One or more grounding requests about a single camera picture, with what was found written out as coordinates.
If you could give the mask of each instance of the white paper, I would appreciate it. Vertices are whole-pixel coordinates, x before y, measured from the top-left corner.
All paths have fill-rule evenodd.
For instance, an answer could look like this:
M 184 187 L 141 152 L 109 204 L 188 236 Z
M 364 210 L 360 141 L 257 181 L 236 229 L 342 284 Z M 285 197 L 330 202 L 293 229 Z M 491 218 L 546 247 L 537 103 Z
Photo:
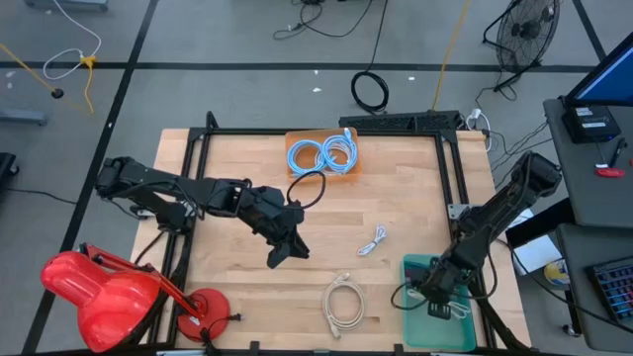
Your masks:
M 532 217 L 534 217 L 534 214 L 529 209 L 526 209 L 508 228 L 523 223 Z M 514 248 L 514 253 L 516 253 L 528 273 L 563 258 L 561 252 L 552 243 L 548 235 L 535 238 L 520 247 Z M 525 275 L 525 270 L 516 262 L 514 255 L 512 255 L 512 264 L 514 264 L 514 269 L 519 275 Z

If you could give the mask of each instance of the black fan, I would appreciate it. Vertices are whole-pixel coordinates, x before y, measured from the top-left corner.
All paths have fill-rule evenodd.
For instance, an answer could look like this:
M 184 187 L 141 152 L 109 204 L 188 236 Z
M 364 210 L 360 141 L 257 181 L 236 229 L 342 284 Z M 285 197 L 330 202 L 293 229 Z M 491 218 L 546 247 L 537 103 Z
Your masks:
M 560 17 L 559 0 L 512 0 L 507 9 L 484 31 L 484 44 L 497 49 L 502 70 L 515 73 L 495 87 L 495 91 L 516 80 L 522 73 L 540 65 L 550 45 Z M 488 30 L 500 21 L 497 42 L 486 37 Z

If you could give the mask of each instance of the green tray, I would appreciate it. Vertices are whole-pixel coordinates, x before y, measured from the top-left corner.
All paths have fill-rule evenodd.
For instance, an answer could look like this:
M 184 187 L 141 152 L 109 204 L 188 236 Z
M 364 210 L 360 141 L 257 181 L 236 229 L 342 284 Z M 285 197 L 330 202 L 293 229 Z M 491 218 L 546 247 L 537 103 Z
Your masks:
M 405 282 L 405 263 L 428 266 L 432 257 L 439 257 L 439 255 L 405 255 L 401 266 L 402 283 Z M 460 286 L 456 292 L 468 296 L 468 290 L 464 286 Z M 419 303 L 419 300 L 407 295 L 407 288 L 402 289 L 402 296 L 405 307 Z M 450 299 L 464 306 L 471 305 L 466 298 L 451 296 Z M 450 320 L 430 316 L 427 305 L 414 311 L 403 311 L 403 313 L 405 314 L 405 343 L 410 347 L 442 351 L 472 351 L 477 346 L 471 312 L 463 319 L 451 315 Z

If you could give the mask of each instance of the coiled blue cable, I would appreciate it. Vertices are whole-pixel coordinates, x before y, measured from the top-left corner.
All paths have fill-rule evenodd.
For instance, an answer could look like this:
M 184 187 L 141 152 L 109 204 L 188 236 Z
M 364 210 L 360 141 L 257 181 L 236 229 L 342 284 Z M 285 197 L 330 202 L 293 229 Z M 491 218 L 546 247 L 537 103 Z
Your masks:
M 307 146 L 314 146 L 316 147 L 316 150 L 318 151 L 318 153 L 315 155 L 315 166 L 313 168 L 308 168 L 308 169 L 298 166 L 297 163 L 295 162 L 299 151 L 301 151 Z M 316 171 L 316 170 L 322 171 L 326 167 L 325 160 L 323 159 L 321 144 L 311 139 L 302 139 L 295 142 L 295 144 L 293 144 L 290 147 L 290 149 L 288 149 L 288 155 L 286 158 L 288 161 L 288 166 L 290 167 L 290 169 L 293 170 L 293 173 L 294 173 L 293 175 L 295 176 L 304 175 L 308 172 Z
M 299 151 L 307 146 L 314 146 L 318 150 L 315 156 L 315 166 L 313 168 L 302 168 L 297 165 L 296 158 Z M 339 150 L 347 155 L 345 164 L 336 163 L 336 157 L 330 155 L 332 150 Z M 352 134 L 348 128 L 345 128 L 344 135 L 336 134 L 328 137 L 323 144 L 311 139 L 302 139 L 293 144 L 288 149 L 287 155 L 288 166 L 293 171 L 294 176 L 300 176 L 311 171 L 323 171 L 325 174 L 346 174 L 352 169 L 358 161 L 358 150 L 356 143 L 352 139 Z

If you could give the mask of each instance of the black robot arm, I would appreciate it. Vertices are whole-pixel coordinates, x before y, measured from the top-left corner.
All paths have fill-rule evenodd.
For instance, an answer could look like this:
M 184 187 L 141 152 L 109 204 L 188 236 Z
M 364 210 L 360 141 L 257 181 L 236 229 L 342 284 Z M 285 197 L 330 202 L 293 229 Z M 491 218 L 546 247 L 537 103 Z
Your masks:
M 474 283 L 484 266 L 490 244 L 541 197 L 552 195 L 561 182 L 558 166 L 537 153 L 526 152 L 512 168 L 511 181 L 480 207 L 466 208 L 451 222 L 452 243 L 428 269 L 409 276 L 410 284 L 428 300 L 429 314 L 450 318 L 449 296 L 460 285 L 469 287 L 482 312 L 508 348 L 526 349 L 488 302 L 485 291 Z
M 277 267 L 286 257 L 309 257 L 310 250 L 297 232 L 297 224 L 304 220 L 300 202 L 285 205 L 279 189 L 253 188 L 248 179 L 194 180 L 119 157 L 104 161 L 95 189 L 103 199 L 130 199 L 154 213 L 160 229 L 174 233 L 190 229 L 193 216 L 239 218 L 273 246 L 266 262 L 270 268 Z M 165 201 L 156 193 L 176 201 Z

